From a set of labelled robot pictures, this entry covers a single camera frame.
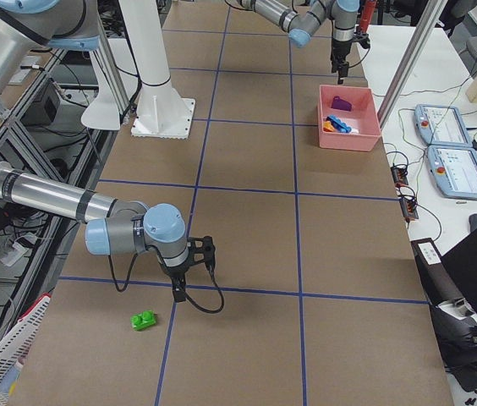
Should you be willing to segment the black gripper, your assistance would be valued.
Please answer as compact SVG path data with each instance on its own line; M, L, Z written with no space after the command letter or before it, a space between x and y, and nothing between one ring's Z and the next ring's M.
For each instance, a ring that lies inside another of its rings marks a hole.
M189 260L186 259L180 264L163 260L162 271L167 275L172 283L173 300L184 302L186 300L186 272L190 268Z
M342 84L342 78L346 78L349 70L347 57L351 51L351 41L339 41L332 38L331 43L331 71L337 73L337 83Z

